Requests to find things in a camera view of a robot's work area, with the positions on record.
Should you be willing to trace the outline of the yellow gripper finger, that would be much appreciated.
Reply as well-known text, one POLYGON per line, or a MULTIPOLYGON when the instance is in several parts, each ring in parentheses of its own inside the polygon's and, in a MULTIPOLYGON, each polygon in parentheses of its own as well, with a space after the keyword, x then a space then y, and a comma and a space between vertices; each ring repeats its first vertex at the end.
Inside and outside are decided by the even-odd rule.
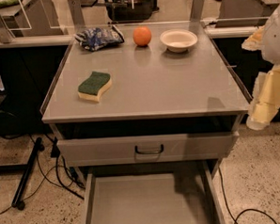
POLYGON ((259 72, 252 93, 246 125, 252 130, 269 126, 280 108, 280 65, 259 72))
POLYGON ((254 52, 255 50, 260 50, 262 48, 261 42, 263 33, 264 27, 261 26, 257 31, 253 33, 253 35, 251 35, 241 44, 241 48, 252 52, 254 52))

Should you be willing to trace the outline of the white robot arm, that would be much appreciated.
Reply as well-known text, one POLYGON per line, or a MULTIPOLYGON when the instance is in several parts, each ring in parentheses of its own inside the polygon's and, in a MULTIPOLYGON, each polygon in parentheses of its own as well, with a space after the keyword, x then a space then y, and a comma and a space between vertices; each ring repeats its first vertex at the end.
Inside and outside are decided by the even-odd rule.
POLYGON ((246 125, 252 130, 269 126, 280 109, 280 4, 267 22, 241 47, 260 50, 262 58, 273 64, 268 72, 259 72, 255 80, 246 125))

